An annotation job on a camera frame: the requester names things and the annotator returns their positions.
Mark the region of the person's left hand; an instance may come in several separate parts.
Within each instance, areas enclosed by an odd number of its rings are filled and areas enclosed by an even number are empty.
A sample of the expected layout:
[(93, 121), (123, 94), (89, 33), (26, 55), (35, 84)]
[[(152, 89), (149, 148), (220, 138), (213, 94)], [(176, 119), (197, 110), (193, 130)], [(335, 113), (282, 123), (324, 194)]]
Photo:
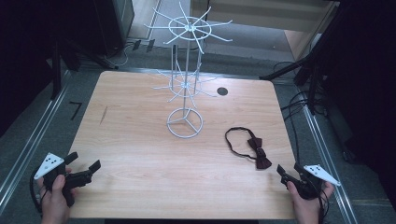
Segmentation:
[(52, 190), (46, 190), (43, 178), (36, 181), (40, 187), (40, 199), (42, 207), (41, 224), (67, 224), (70, 218), (70, 208), (67, 206), (63, 195), (65, 184), (64, 175), (58, 175), (52, 185)]

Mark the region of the dark cabinet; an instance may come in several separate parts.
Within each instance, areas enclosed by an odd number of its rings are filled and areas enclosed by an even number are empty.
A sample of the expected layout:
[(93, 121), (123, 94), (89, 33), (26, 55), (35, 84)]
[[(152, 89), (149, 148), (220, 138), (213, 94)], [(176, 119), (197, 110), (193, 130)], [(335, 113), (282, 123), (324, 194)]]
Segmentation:
[(93, 0), (98, 15), (103, 53), (112, 55), (120, 51), (128, 37), (133, 20), (132, 0)]

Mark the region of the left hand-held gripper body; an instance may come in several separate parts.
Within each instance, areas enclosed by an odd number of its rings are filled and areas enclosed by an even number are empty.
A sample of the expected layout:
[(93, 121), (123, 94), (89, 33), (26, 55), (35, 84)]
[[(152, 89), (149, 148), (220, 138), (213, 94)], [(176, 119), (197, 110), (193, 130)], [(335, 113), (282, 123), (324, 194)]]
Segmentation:
[(65, 170), (66, 164), (64, 158), (60, 158), (52, 153), (48, 153), (41, 165), (38, 167), (34, 179), (43, 178), (43, 184), (46, 189), (52, 190), (52, 185), (58, 175), (64, 175), (65, 184), (63, 188), (63, 195), (66, 199), (67, 206), (71, 207), (74, 203), (74, 197), (71, 190), (75, 188), (84, 187), (92, 182), (92, 172), (89, 168), (86, 171), (77, 173), (67, 173)]

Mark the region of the dark red bow tie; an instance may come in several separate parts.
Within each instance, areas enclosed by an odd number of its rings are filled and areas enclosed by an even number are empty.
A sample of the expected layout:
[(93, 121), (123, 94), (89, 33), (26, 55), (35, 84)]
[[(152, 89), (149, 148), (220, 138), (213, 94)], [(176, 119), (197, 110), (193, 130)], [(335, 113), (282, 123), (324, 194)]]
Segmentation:
[[(244, 131), (249, 134), (250, 138), (247, 140), (247, 143), (255, 153), (255, 157), (252, 157), (248, 154), (239, 153), (233, 149), (233, 146), (230, 140), (228, 139), (228, 134), (233, 131)], [(227, 143), (227, 146), (234, 155), (254, 160), (257, 170), (265, 170), (272, 166), (272, 162), (267, 158), (267, 155), (264, 149), (262, 148), (262, 139), (257, 137), (250, 129), (245, 127), (232, 127), (224, 134), (224, 138)]]

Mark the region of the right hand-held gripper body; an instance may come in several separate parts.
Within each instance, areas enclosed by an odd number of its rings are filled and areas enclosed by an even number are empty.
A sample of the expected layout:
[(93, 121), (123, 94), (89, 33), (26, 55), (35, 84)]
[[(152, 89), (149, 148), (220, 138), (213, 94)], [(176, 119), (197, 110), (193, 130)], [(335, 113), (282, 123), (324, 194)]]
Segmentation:
[(318, 165), (304, 165), (304, 169), (307, 171), (307, 177), (295, 177), (289, 175), (289, 181), (292, 182), (299, 195), (305, 200), (316, 199), (321, 191), (321, 185), (323, 181), (330, 182), (337, 187), (341, 186), (341, 182), (336, 180), (326, 170), (324, 170), (319, 164)]

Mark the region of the black metal stand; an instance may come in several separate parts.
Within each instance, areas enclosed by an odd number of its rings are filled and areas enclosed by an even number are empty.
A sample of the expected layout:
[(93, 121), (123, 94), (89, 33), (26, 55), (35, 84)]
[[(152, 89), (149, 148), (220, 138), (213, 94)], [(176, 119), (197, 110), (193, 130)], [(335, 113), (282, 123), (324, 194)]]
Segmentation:
[(90, 60), (94, 61), (98, 65), (105, 69), (118, 69), (117, 65), (111, 65), (100, 59), (93, 52), (84, 49), (81, 45), (75, 41), (55, 36), (51, 40), (52, 43), (52, 58), (51, 58), (51, 71), (52, 71), (52, 95), (51, 100), (54, 100), (61, 91), (62, 78), (61, 78), (61, 61), (71, 70), (77, 71), (80, 68), (80, 61), (77, 53), (83, 54)]
[(317, 44), (308, 54), (301, 60), (275, 71), (270, 75), (260, 77), (260, 80), (271, 81), (299, 68), (293, 82), (297, 86), (302, 86), (307, 80), (310, 80), (307, 106), (312, 115), (315, 114), (315, 93), (319, 78), (324, 71), (325, 64), (331, 56), (331, 51), (340, 42), (339, 37), (342, 23), (346, 20), (347, 12), (352, 5), (352, 0), (335, 0), (335, 2), (339, 4), (339, 7), (335, 12), (334, 18), (319, 38)]

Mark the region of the white wire display rack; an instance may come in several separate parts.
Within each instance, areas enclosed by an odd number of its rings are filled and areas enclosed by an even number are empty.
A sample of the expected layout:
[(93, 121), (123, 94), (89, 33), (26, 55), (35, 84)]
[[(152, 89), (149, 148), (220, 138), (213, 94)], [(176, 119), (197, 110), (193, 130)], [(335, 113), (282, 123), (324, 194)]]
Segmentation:
[(175, 100), (182, 102), (182, 107), (169, 114), (166, 127), (172, 135), (187, 139), (198, 135), (204, 127), (204, 119), (197, 111), (195, 97), (200, 93), (213, 97), (213, 94), (202, 89), (202, 84), (213, 81), (213, 78), (200, 78), (202, 57), (205, 54), (204, 42), (209, 37), (232, 42), (231, 39), (216, 35), (214, 28), (226, 26), (233, 21), (216, 23), (206, 21), (205, 17), (211, 11), (211, 7), (208, 7), (200, 17), (194, 17), (186, 14), (181, 3), (178, 3), (178, 6), (182, 13), (179, 17), (170, 17), (158, 9), (153, 9), (155, 16), (167, 19), (167, 24), (147, 25), (147, 28), (166, 30), (171, 34), (171, 38), (164, 42), (165, 45), (172, 44), (171, 70), (169, 72), (158, 70), (160, 75), (168, 78), (168, 84), (154, 87), (154, 90), (169, 90), (173, 96), (168, 103)]

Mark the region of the person's right hand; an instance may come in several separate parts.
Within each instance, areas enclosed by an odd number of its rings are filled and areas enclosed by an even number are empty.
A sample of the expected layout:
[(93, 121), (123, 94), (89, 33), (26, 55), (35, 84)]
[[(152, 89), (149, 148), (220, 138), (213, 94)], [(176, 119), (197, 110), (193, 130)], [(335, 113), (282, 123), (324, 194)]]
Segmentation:
[(319, 200), (303, 199), (292, 182), (287, 183), (292, 207), (298, 224), (319, 224), (322, 218)]

